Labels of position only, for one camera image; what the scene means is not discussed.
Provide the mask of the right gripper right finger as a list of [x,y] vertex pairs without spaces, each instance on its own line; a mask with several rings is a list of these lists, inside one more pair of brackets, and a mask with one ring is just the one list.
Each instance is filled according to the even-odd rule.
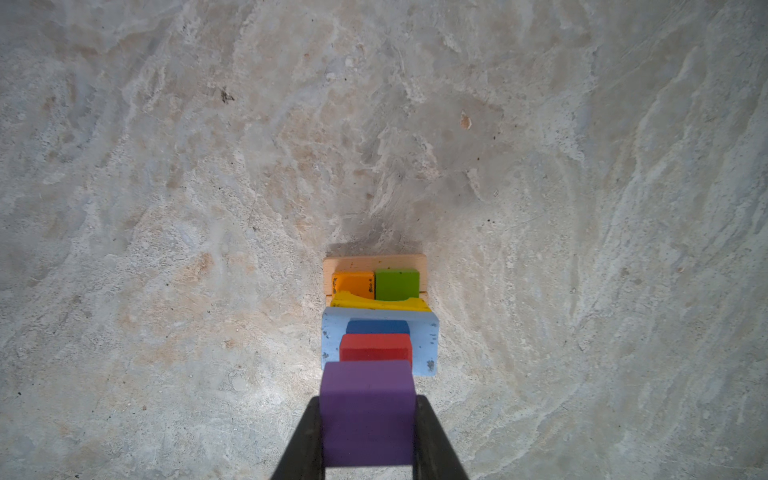
[[414,480],[468,480],[469,477],[453,449],[429,400],[416,396]]

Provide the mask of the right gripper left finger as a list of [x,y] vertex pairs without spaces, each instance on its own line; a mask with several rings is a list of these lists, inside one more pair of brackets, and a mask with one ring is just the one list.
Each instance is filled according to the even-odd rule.
[[325,480],[319,397],[312,397],[281,456],[272,480]]

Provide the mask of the natural wood block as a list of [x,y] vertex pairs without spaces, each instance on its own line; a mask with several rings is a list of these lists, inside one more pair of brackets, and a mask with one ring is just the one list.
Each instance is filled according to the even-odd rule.
[[322,262],[323,295],[326,297],[326,302],[329,303],[333,295],[332,275],[335,272],[405,268],[419,271],[420,295],[426,298],[428,294],[428,262],[425,254],[327,257]]

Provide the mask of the green wood block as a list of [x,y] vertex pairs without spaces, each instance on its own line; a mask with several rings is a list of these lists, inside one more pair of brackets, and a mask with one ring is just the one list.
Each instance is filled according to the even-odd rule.
[[375,271],[376,300],[404,301],[418,298],[420,293],[420,272],[416,269],[377,269]]

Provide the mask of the purple wood cube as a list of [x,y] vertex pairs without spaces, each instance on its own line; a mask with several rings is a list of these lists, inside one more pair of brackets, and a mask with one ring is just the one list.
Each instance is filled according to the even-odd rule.
[[408,361],[327,363],[319,408],[327,467],[413,463],[416,392]]

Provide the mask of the light blue wood block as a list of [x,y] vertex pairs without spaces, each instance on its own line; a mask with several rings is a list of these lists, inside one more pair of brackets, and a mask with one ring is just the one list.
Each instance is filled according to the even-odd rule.
[[350,320],[388,320],[408,323],[413,347],[412,373],[432,377],[438,371],[440,321],[433,312],[326,307],[321,321],[320,367],[340,360],[340,343]]

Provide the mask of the blue wood cube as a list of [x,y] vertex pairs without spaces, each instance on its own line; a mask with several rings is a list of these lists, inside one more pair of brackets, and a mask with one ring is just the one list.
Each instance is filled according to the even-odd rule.
[[346,334],[410,334],[410,328],[404,320],[351,319],[346,327]]

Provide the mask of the orange wood block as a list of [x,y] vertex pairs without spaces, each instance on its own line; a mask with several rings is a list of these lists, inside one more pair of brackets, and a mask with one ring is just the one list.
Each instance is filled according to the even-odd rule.
[[332,275],[332,294],[348,292],[352,295],[375,298],[375,273],[373,271],[337,271]]

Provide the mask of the red wood cube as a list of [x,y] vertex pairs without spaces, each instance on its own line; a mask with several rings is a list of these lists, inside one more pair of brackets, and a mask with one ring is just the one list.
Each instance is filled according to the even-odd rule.
[[345,334],[339,358],[345,361],[407,361],[412,364],[413,350],[409,334]]

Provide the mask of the yellow wood block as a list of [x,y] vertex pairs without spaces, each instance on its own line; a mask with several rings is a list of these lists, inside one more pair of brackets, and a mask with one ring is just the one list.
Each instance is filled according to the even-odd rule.
[[370,309],[370,310],[391,310],[391,311],[414,311],[430,312],[431,309],[427,302],[421,298],[408,298],[406,300],[377,300],[355,295],[348,291],[336,293],[329,304],[330,307],[351,308],[351,309]]

